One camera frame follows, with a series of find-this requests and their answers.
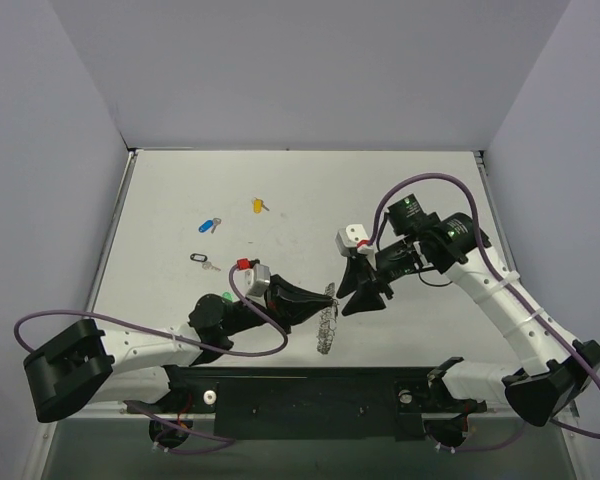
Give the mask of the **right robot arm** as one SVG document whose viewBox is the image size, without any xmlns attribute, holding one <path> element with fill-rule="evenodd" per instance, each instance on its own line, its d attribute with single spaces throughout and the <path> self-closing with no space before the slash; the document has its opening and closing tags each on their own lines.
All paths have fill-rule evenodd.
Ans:
<svg viewBox="0 0 600 480">
<path fill-rule="evenodd" d="M 528 298 L 517 272 L 507 268 L 472 218 L 440 219 L 412 195 L 391 205 L 388 221 L 398 241 L 373 249 L 364 227 L 351 224 L 335 237 L 346 258 L 336 296 L 348 316 L 383 310 L 392 282 L 430 267 L 462 289 L 495 325 L 518 363 L 476 363 L 454 357 L 428 375 L 429 402 L 448 409 L 461 400 L 506 403 L 524 421 L 541 427 L 591 382 L 600 367 L 600 345 L 582 342 Z"/>
</svg>

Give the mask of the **metal key organizer disc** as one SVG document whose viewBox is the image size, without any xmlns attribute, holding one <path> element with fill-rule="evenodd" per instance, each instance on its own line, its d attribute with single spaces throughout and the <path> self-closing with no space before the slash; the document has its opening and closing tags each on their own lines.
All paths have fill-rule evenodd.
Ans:
<svg viewBox="0 0 600 480">
<path fill-rule="evenodd" d="M 321 355 L 328 355 L 335 339 L 339 313 L 334 282 L 326 286 L 324 294 L 331 298 L 331 304 L 322 309 L 319 314 L 316 350 Z"/>
</svg>

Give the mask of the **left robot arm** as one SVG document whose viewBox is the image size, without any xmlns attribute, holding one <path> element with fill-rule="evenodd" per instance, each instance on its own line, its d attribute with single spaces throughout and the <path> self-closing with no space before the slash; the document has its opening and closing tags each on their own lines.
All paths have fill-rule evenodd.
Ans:
<svg viewBox="0 0 600 480">
<path fill-rule="evenodd" d="M 186 397 L 182 371 L 236 356 L 232 336 L 268 325 L 288 337 L 294 326 L 336 310 L 332 294 L 273 275 L 253 280 L 236 301 L 200 297 L 186 323 L 168 328 L 114 320 L 108 330 L 108 316 L 80 313 L 23 362 L 36 418 L 52 423 L 92 403 L 126 400 L 175 411 Z"/>
</svg>

